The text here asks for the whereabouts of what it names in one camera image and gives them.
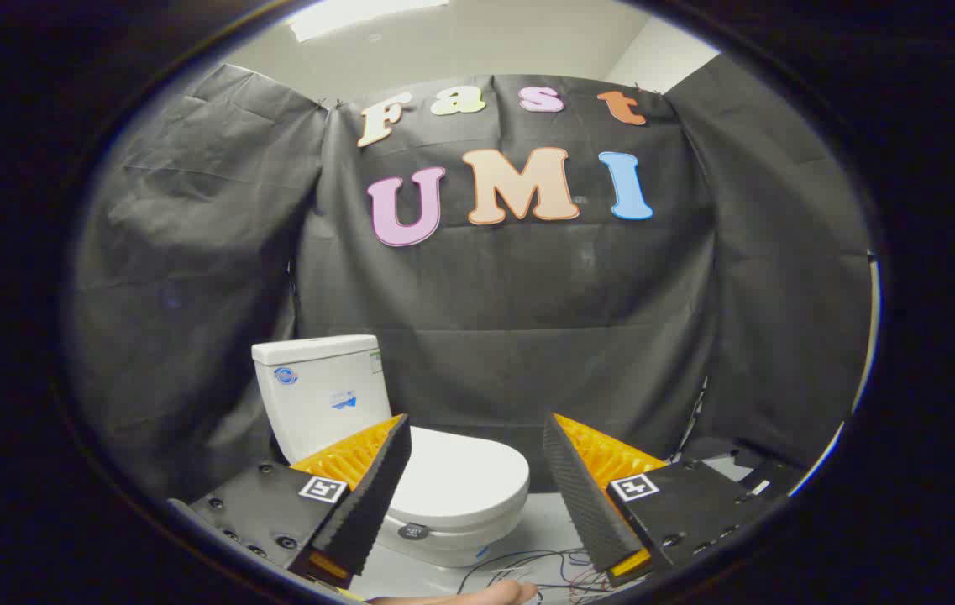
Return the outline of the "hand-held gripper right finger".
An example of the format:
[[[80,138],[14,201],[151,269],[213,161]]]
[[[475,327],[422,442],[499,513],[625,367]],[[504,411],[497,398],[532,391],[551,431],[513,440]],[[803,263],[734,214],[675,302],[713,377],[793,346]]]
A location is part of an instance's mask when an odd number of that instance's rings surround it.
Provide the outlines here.
[[[614,587],[715,554],[789,489],[778,463],[735,480],[702,460],[664,462],[558,413],[543,426],[543,455],[582,547]]]

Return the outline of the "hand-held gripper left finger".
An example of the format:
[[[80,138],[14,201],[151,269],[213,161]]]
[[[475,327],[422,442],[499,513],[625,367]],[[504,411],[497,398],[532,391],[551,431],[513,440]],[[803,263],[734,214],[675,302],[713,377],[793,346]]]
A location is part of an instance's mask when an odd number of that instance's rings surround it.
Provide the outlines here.
[[[258,462],[192,502],[169,505],[250,566],[347,589],[365,570],[411,453],[411,419],[399,414],[299,463]]]

